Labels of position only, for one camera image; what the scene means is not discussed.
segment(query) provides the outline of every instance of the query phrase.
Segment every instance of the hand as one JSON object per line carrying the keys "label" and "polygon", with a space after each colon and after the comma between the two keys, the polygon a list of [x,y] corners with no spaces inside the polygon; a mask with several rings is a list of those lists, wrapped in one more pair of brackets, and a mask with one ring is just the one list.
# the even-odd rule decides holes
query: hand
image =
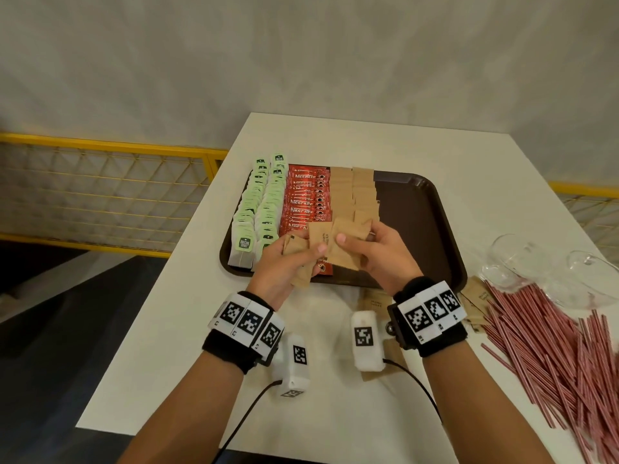
{"label": "hand", "polygon": [[423,273],[395,229],[373,220],[372,233],[376,234],[375,242],[360,241],[340,233],[336,236],[336,243],[342,249],[365,256],[361,257],[361,268],[368,272],[389,296],[393,296],[409,281]]}
{"label": "hand", "polygon": [[[300,236],[303,239],[309,237],[307,229],[302,231],[292,231],[290,234]],[[280,237],[277,241],[262,251],[262,257],[256,267],[256,271],[251,278],[247,291],[258,295],[265,300],[275,311],[282,307],[286,298],[290,296],[293,286],[290,280],[301,265],[314,263],[312,276],[320,272],[320,267],[316,261],[327,252],[327,245],[323,242],[302,252],[282,255],[284,238]]]}

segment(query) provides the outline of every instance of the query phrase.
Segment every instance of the white wall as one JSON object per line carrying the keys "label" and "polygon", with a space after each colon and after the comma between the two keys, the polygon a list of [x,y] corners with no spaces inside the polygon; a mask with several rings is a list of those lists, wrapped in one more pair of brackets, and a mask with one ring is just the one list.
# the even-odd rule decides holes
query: white wall
{"label": "white wall", "polygon": [[0,127],[228,148],[250,111],[510,132],[619,184],[619,0],[2,0]]}

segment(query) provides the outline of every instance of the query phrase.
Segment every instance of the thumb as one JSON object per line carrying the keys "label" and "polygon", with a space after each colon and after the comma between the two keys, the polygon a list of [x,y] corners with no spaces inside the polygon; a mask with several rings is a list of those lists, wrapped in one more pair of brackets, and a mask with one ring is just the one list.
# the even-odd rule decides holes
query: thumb
{"label": "thumb", "polygon": [[363,254],[364,256],[369,255],[369,251],[372,249],[372,245],[376,244],[375,242],[362,241],[353,236],[347,236],[344,233],[340,233],[336,236],[336,243],[342,249],[348,250],[349,252],[356,252],[357,254]]}
{"label": "thumb", "polygon": [[315,263],[319,258],[324,256],[327,252],[327,245],[323,242],[320,244],[316,244],[315,246],[302,250],[301,252],[297,252],[296,254],[290,254],[286,256],[286,264],[290,268],[298,268],[301,265],[305,265],[308,263]]}

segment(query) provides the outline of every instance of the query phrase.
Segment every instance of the wristband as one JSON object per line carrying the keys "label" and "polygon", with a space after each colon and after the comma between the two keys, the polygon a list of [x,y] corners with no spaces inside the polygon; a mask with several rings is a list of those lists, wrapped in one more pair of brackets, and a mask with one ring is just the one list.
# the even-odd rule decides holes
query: wristband
{"label": "wristband", "polygon": [[409,281],[388,307],[400,346],[419,350],[422,358],[467,338],[466,311],[445,281],[426,276]]}
{"label": "wristband", "polygon": [[209,328],[202,349],[236,364],[246,374],[257,363],[270,364],[284,323],[259,296],[242,291],[228,296]]}

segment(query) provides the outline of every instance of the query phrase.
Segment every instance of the white sensor device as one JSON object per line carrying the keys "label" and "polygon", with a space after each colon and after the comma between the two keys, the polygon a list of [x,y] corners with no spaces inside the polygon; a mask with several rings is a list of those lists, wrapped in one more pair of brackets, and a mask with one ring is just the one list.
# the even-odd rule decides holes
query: white sensor device
{"label": "white sensor device", "polygon": [[374,311],[356,311],[350,320],[352,329],[352,353],[355,367],[359,371],[382,371],[383,336],[378,330],[378,320]]}
{"label": "white sensor device", "polygon": [[284,333],[279,349],[271,361],[273,381],[282,380],[277,388],[281,397],[297,397],[310,387],[310,369],[305,340],[295,333]]}

